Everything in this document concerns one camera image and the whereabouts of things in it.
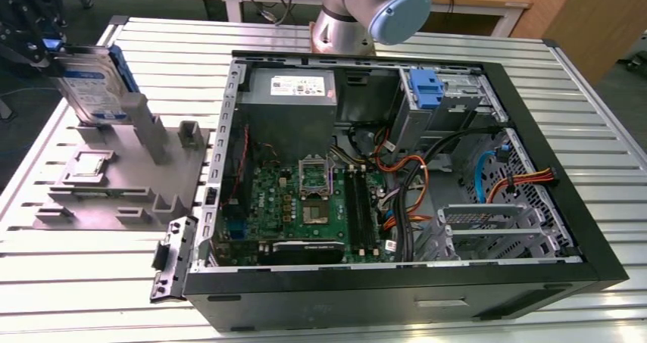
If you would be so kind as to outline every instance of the metal bracket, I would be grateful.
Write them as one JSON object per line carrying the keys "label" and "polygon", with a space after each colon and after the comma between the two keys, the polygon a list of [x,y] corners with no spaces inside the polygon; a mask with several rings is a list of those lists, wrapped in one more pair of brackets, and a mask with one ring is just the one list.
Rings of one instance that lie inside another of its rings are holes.
{"label": "metal bracket", "polygon": [[166,239],[158,243],[153,268],[158,270],[153,282],[151,302],[185,301],[186,274],[190,269],[191,250],[198,219],[193,216],[170,223]]}

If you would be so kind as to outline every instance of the white label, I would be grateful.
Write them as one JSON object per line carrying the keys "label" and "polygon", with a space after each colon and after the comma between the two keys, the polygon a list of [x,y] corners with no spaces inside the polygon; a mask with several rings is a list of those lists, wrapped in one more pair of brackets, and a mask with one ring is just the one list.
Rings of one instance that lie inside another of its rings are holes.
{"label": "white label", "polygon": [[119,106],[119,97],[111,93],[110,82],[102,73],[66,72],[65,81],[89,114],[105,120],[123,120],[126,113]]}
{"label": "white label", "polygon": [[395,145],[394,145],[394,142],[391,142],[391,141],[386,140],[386,141],[385,141],[385,147],[386,147],[386,149],[387,149],[389,151],[394,152],[394,150],[395,150]]}
{"label": "white label", "polygon": [[398,243],[387,239],[385,243],[385,249],[387,251],[395,252],[397,248],[398,248]]}
{"label": "white label", "polygon": [[469,307],[465,300],[421,300],[415,302],[417,307]]}
{"label": "white label", "polygon": [[325,78],[322,76],[274,76],[271,95],[326,96]]}

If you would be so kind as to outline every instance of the slotted aluminum surface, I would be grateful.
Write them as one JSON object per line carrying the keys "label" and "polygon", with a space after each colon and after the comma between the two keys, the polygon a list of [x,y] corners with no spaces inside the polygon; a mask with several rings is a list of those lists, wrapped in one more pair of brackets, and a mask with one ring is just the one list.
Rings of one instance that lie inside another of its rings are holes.
{"label": "slotted aluminum surface", "polygon": [[[133,18],[103,38],[114,31],[167,126],[197,120],[215,128],[234,49],[310,48],[306,27]],[[403,45],[379,46],[378,53],[505,65],[632,279],[516,322],[217,332],[189,303],[149,303],[162,233],[31,229],[49,184],[81,142],[70,129],[77,118],[62,104],[0,197],[0,341],[647,341],[645,154],[561,52],[537,40],[421,34]]]}

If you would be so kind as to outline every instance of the green circuit board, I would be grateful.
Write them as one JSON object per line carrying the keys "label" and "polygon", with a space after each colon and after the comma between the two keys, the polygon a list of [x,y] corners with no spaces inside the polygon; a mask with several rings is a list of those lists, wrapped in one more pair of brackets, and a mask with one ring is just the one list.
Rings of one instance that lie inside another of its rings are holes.
{"label": "green circuit board", "polygon": [[[333,177],[331,195],[326,198],[302,199],[299,167],[257,168],[253,180],[251,213],[246,221],[230,223],[230,226],[242,229],[237,233],[239,242],[233,243],[234,265],[255,264],[254,242],[265,240],[335,240],[347,246],[343,263],[377,263],[391,260],[391,255],[386,254],[382,248],[377,251],[363,251],[363,255],[351,250],[345,170],[333,169],[330,176]],[[327,177],[321,170],[306,169],[303,177],[306,186],[321,186],[327,182]],[[371,192],[377,192],[383,187],[383,183],[381,173],[366,173],[366,185]],[[375,216],[374,234],[378,240]]]}

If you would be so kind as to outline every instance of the blue cable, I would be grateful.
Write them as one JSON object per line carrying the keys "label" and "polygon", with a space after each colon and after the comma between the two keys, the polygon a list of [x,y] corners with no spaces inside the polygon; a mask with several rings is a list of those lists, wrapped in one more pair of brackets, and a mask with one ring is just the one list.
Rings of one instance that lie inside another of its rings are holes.
{"label": "blue cable", "polygon": [[474,171],[474,191],[477,192],[477,199],[480,203],[486,203],[486,192],[484,191],[484,164],[490,156],[496,156],[494,151],[486,151],[477,161],[477,170]]}

